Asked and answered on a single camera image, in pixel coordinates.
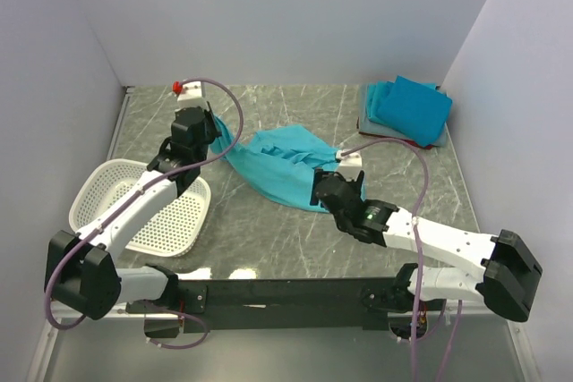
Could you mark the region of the turquoise t shirt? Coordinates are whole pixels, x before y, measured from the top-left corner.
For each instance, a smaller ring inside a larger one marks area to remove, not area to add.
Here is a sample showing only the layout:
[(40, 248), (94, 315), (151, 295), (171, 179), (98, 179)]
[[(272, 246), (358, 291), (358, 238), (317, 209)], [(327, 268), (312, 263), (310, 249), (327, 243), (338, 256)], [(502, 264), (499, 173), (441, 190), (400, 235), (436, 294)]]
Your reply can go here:
[(324, 213), (310, 204), (314, 170), (333, 172), (338, 150), (300, 124), (258, 131), (246, 144), (231, 146), (235, 136), (219, 117), (221, 132), (210, 144), (214, 154), (229, 149), (224, 159), (260, 195), (280, 205)]
[(369, 84), (366, 90), (365, 112), (369, 121), (386, 126), (379, 114), (381, 102), (389, 95), (394, 83), (391, 81), (379, 81)]

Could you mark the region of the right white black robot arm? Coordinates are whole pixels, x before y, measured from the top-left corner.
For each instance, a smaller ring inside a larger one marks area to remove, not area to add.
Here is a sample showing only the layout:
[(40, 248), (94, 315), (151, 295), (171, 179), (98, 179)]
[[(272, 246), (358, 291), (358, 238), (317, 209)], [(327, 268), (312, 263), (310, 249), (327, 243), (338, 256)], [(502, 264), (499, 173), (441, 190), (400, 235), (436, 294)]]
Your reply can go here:
[(414, 217), (391, 203), (363, 199), (362, 182), (361, 175), (347, 180), (316, 169), (311, 203), (322, 205), (337, 229), (359, 242), (442, 262), (442, 267), (406, 265), (398, 272), (392, 291), (400, 308), (411, 310), (421, 301), (476, 301), (507, 320), (528, 321), (543, 269), (519, 234), (471, 233)]

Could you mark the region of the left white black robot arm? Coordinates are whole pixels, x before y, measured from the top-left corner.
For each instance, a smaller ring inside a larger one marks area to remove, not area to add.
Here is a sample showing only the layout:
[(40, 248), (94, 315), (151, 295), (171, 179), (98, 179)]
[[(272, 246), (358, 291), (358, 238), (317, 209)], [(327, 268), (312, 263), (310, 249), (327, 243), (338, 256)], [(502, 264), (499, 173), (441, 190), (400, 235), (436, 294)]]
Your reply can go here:
[(193, 185), (219, 137), (210, 104), (179, 109), (171, 134), (136, 184), (103, 215), (76, 233), (60, 231), (48, 244), (45, 312), (59, 301), (97, 320), (121, 302), (148, 301), (172, 310), (179, 300), (177, 275), (160, 266), (119, 270), (115, 261), (132, 238)]

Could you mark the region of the folded red t shirt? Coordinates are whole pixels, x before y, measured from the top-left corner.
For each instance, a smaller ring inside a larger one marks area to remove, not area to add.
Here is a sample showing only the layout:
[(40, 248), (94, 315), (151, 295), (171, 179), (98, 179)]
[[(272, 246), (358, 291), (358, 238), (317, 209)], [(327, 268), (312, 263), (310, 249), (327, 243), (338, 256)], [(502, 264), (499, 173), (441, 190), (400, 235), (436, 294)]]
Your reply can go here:
[(442, 146), (445, 143), (445, 135), (442, 134), (436, 143), (429, 144), (426, 146), (421, 146), (414, 140), (409, 139), (400, 132), (397, 132), (387, 126), (373, 123), (368, 120), (368, 118), (359, 117), (356, 122), (356, 128), (358, 132), (363, 136), (373, 137), (373, 138), (392, 138), (397, 140), (402, 140), (408, 144), (411, 144), (419, 149), (432, 149)]

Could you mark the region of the white perforated plastic basket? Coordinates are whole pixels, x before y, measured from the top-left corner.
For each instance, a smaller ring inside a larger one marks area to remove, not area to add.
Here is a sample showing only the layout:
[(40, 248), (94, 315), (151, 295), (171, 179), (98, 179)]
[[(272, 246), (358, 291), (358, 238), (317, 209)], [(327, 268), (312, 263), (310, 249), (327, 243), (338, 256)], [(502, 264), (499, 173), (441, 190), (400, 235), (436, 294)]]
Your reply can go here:
[[(72, 204), (68, 216), (71, 229), (84, 237), (157, 176), (142, 162), (123, 158), (98, 166)], [(177, 194), (174, 183), (163, 180), (145, 191), (92, 243), (104, 244), (113, 260), (124, 250), (163, 258), (181, 256), (197, 239), (210, 198), (210, 187), (200, 177), (182, 195)]]

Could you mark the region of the folded turquoise t shirt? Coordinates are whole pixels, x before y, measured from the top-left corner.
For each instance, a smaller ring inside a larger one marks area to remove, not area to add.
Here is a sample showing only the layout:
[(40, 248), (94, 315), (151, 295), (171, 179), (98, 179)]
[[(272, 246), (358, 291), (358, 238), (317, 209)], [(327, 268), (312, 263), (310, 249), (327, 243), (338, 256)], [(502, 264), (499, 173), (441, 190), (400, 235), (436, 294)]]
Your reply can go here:
[(381, 102), (389, 95), (394, 83), (391, 81), (379, 81), (369, 84), (366, 90), (365, 112), (369, 121), (386, 126), (379, 114)]

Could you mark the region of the folded blue t shirt top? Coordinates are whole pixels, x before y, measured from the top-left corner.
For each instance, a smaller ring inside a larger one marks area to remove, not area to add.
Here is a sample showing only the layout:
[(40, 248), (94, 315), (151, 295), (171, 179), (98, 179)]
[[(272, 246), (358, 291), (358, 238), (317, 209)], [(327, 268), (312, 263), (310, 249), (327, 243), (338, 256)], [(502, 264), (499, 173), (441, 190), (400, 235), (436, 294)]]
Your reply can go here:
[(453, 101), (446, 94), (398, 76), (374, 109), (376, 117), (420, 147), (434, 145), (445, 128)]

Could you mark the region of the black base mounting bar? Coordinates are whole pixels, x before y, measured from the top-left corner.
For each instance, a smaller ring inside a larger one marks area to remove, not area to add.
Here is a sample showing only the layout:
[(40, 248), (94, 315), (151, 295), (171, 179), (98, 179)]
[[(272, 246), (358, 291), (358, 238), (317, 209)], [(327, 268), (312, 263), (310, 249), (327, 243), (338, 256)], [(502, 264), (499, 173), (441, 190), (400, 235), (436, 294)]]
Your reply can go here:
[(393, 277), (193, 280), (168, 305), (129, 303), (153, 338), (178, 332), (360, 327), (384, 331), (392, 313), (409, 315), (415, 299)]

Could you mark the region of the aluminium frame rail front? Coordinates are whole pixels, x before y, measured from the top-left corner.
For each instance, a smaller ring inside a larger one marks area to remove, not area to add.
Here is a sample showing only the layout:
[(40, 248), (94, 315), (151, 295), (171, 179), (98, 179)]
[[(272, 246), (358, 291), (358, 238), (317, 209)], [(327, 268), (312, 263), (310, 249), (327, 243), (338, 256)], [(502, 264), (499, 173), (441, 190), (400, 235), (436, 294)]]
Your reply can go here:
[[(526, 303), (524, 289), (509, 279), (487, 277), (478, 282), (453, 268), (427, 267), (422, 273), (423, 277), (419, 278), (418, 269), (406, 268), (394, 277), (406, 282), (415, 302), (477, 301), (508, 320), (525, 322), (529, 317), (530, 308)], [(76, 279), (57, 285), (52, 297), (82, 315), (97, 320), (108, 314), (118, 303), (150, 301), (153, 304), (168, 305), (177, 296), (179, 284), (183, 281), (193, 280), (168, 276), (160, 282), (147, 277), (133, 281), (128, 275), (88, 282)]]

